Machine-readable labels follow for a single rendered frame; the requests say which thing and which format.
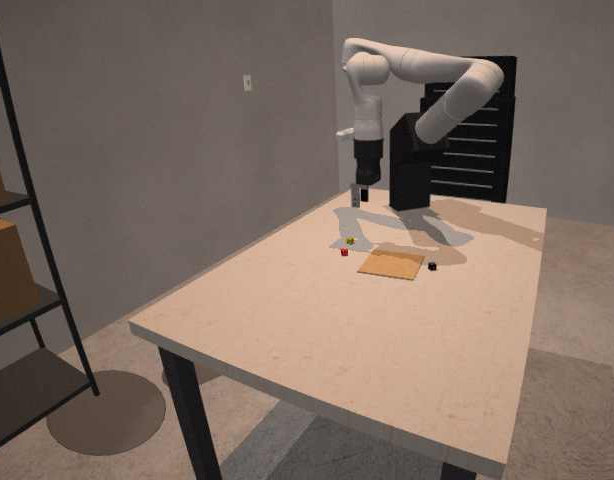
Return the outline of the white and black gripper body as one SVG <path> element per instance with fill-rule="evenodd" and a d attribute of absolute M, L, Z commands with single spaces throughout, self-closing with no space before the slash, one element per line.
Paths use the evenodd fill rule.
<path fill-rule="evenodd" d="M 382 119 L 354 120 L 354 132 L 353 128 L 349 128 L 336 133 L 338 141 L 351 139 L 357 161 L 356 184 L 370 186 L 380 181 L 384 140 Z"/>

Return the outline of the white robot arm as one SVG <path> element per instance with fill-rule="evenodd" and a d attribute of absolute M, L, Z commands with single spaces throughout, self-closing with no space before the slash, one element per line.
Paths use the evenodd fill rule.
<path fill-rule="evenodd" d="M 464 117 L 483 107 L 504 81 L 501 68 L 488 60 L 453 57 L 360 38 L 345 41 L 342 69 L 351 86 L 355 120 L 382 119 L 381 97 L 363 92 L 361 86 L 385 83 L 390 71 L 401 80 L 417 84 L 457 81 L 416 122 L 417 136 L 428 144 L 438 142 Z"/>

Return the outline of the orange square mat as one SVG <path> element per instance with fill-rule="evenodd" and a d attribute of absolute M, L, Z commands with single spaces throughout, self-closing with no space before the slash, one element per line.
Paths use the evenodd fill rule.
<path fill-rule="evenodd" d="M 425 256 L 373 250 L 358 273 L 413 281 Z"/>

